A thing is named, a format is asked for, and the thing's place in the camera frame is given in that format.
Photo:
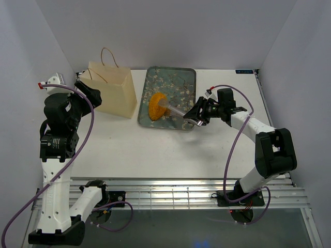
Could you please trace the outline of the beige paper bag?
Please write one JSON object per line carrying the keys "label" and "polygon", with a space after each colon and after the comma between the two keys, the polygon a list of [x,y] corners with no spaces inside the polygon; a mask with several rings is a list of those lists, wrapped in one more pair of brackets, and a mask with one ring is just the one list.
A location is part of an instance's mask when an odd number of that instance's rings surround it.
{"label": "beige paper bag", "polygon": [[90,61],[87,69],[79,76],[80,81],[100,91],[102,104],[96,107],[97,111],[130,119],[138,103],[131,69],[120,67],[116,62],[114,66],[105,64],[104,50],[111,51],[102,48],[101,62]]}

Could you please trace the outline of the metal tongs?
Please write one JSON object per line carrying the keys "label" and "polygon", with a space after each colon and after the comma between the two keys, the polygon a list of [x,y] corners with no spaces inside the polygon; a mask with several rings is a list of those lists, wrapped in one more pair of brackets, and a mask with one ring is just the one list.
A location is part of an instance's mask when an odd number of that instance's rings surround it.
{"label": "metal tongs", "polygon": [[185,113],[184,111],[180,110],[179,108],[172,106],[172,105],[169,103],[168,100],[166,100],[166,99],[160,99],[160,100],[158,101],[158,105],[159,105],[160,107],[164,107],[164,108],[169,109],[171,113],[173,113],[173,114],[175,114],[175,115],[181,117],[183,120],[187,121],[188,123],[191,123],[191,124],[195,125],[195,121],[194,121],[194,119],[187,119],[187,118],[184,118],[184,116],[186,115],[186,113]]}

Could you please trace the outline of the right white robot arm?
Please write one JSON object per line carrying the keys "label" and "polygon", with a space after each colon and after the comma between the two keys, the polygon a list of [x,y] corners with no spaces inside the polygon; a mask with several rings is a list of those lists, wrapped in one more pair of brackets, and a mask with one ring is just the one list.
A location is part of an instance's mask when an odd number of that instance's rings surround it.
{"label": "right white robot arm", "polygon": [[215,102],[200,97],[184,118],[201,125],[208,124],[212,118],[220,118],[237,129],[238,135],[244,134],[254,142],[254,167],[236,182],[232,191],[224,191],[223,197],[229,203],[246,205],[269,181],[297,167],[290,131],[262,123],[245,108],[236,106],[235,100],[225,98]]}

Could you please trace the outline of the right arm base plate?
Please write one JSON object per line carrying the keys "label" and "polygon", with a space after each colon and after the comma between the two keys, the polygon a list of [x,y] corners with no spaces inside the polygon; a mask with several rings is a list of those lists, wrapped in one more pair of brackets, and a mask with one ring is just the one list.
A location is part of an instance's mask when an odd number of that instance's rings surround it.
{"label": "right arm base plate", "polygon": [[261,188],[254,190],[252,193],[244,193],[240,190],[218,190],[211,194],[211,199],[217,201],[218,207],[263,207],[265,205]]}

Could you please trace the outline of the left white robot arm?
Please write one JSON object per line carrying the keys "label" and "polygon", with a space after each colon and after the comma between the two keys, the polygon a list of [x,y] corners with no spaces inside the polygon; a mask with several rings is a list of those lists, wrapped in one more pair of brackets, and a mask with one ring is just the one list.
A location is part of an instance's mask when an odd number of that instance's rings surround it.
{"label": "left white robot arm", "polygon": [[74,85],[74,91],[53,93],[44,101],[46,119],[39,134],[45,190],[40,220],[28,235],[29,244],[81,245],[88,215],[96,205],[105,206],[110,200],[102,181],[89,182],[76,203],[69,206],[73,160],[81,151],[77,147],[78,126],[82,117],[102,103],[99,90],[81,81]]}

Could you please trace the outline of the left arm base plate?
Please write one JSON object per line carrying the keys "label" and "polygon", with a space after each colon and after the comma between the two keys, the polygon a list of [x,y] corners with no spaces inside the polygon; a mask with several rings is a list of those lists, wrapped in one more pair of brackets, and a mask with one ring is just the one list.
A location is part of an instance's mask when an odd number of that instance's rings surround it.
{"label": "left arm base plate", "polygon": [[106,191],[105,196],[103,196],[102,200],[98,203],[98,206],[101,207],[103,205],[113,203],[113,202],[122,202],[126,200],[126,192],[125,191]]}

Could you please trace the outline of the orange crumbed oval bread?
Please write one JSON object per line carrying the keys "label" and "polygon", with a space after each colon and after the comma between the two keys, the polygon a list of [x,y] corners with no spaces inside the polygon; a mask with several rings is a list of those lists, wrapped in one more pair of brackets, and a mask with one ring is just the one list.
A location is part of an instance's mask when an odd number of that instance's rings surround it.
{"label": "orange crumbed oval bread", "polygon": [[167,99],[166,96],[160,92],[152,95],[148,105],[148,115],[152,121],[160,119],[167,111],[165,107],[159,106],[158,102],[161,99]]}

